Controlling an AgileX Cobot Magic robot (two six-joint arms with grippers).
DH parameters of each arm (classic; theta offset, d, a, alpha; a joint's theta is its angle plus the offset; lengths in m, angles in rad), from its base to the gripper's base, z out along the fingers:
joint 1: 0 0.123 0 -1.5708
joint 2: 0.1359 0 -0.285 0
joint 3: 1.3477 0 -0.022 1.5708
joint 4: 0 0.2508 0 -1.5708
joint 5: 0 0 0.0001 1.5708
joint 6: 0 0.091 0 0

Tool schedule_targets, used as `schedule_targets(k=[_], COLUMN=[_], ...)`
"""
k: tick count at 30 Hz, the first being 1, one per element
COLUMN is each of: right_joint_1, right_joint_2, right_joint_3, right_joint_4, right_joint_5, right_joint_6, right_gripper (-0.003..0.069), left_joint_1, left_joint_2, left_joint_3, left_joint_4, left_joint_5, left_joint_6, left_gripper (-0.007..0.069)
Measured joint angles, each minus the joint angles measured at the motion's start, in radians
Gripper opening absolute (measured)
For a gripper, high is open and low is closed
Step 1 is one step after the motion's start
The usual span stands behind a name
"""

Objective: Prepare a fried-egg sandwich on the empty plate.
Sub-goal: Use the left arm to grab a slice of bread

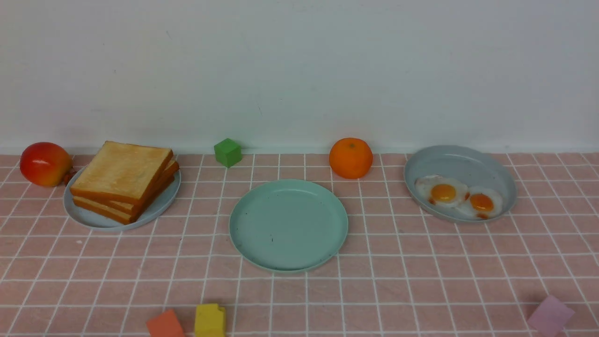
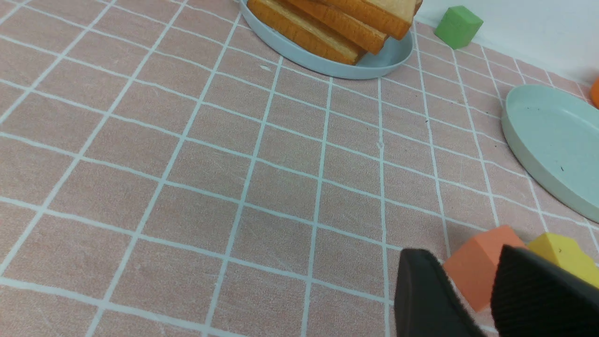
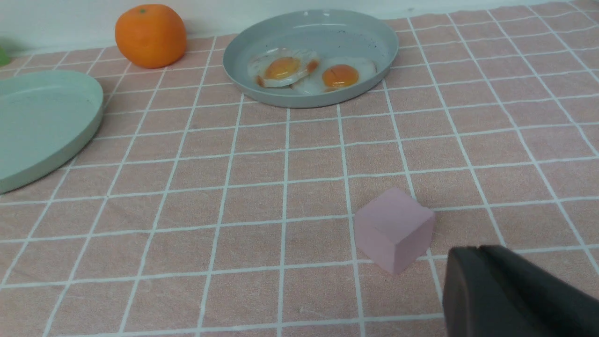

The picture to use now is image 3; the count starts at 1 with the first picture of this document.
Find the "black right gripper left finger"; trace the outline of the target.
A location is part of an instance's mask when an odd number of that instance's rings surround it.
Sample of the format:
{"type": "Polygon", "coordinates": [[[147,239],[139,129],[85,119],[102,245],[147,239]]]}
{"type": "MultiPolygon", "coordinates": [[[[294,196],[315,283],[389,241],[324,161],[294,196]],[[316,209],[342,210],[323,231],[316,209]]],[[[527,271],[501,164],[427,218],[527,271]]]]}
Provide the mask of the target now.
{"type": "Polygon", "coordinates": [[[475,247],[450,249],[443,311],[449,337],[537,337],[475,247]]]}

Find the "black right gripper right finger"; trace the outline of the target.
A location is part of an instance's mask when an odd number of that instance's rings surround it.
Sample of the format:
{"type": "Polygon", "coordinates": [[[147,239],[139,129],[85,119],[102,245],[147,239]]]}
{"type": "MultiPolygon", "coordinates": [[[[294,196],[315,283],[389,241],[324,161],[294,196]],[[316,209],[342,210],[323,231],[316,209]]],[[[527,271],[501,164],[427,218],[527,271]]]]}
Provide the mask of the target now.
{"type": "Polygon", "coordinates": [[[481,253],[507,282],[519,307],[556,337],[596,337],[598,300],[515,252],[482,245],[481,253]]]}

